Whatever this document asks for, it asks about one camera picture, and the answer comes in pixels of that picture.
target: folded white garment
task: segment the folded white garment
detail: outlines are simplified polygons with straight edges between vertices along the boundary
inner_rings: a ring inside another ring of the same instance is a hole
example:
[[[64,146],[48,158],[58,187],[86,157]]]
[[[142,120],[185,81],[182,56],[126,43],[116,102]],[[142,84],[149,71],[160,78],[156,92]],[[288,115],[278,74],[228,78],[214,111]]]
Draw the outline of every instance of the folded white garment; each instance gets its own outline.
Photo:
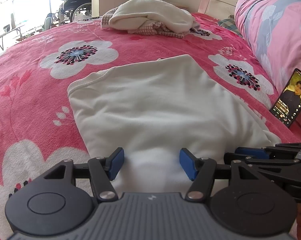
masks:
[[[145,21],[162,22],[175,33],[188,32],[195,18],[176,6],[159,0],[129,0],[118,7],[109,20],[117,30],[137,30]]]
[[[119,194],[184,194],[191,181],[179,164],[183,147],[222,163],[239,146],[280,143],[189,55],[91,73],[69,85],[68,98],[91,157],[123,147],[125,162],[113,181]]]

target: gray ribbed surface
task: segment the gray ribbed surface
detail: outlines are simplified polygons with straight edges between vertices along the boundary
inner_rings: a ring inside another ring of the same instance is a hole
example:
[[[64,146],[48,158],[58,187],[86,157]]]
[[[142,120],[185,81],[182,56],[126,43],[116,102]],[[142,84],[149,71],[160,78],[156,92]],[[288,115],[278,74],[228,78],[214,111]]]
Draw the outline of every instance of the gray ribbed surface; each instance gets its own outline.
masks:
[[[10,240],[36,239],[16,234]],[[179,193],[126,193],[103,203],[81,228],[53,240],[249,240],[222,228],[204,205],[184,201]],[[291,240],[287,234],[263,238]]]

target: man on phone screen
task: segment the man on phone screen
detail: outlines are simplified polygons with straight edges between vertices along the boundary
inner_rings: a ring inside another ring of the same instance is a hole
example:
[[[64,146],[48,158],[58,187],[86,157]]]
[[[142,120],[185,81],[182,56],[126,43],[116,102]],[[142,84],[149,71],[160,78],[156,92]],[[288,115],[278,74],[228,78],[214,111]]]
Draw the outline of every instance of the man on phone screen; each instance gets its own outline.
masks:
[[[280,96],[280,100],[282,100],[288,106],[289,117],[291,117],[292,114],[296,112],[296,109],[299,108],[299,105],[301,104],[300,95],[301,95],[301,81],[297,81],[294,91],[287,89]]]

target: smartphone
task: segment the smartphone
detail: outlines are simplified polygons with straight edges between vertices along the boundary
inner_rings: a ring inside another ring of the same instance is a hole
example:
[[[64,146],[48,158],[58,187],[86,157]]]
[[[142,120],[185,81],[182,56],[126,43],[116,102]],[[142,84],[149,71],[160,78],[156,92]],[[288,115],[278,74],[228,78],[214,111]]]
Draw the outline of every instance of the smartphone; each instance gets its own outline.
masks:
[[[301,71],[295,68],[279,99],[270,112],[290,127],[301,111]]]

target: checkered cloth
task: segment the checkered cloth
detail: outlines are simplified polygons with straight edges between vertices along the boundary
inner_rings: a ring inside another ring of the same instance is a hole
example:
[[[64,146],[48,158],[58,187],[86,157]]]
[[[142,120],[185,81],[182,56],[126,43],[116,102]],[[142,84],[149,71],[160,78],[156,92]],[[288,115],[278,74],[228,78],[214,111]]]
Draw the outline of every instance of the checkered cloth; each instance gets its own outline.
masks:
[[[218,21],[218,25],[236,33],[239,37],[243,37],[235,24],[233,15],[230,15],[229,19]]]
[[[101,28],[111,28],[108,24],[111,17],[114,15],[118,7],[109,10],[101,18]],[[192,29],[198,30],[200,27],[199,23],[194,22]],[[185,35],[189,34],[190,31],[184,33],[175,33],[168,29],[162,22],[159,21],[146,21],[137,30],[128,30],[129,34],[135,33],[139,35],[163,35],[169,37],[175,37],[182,39]]]

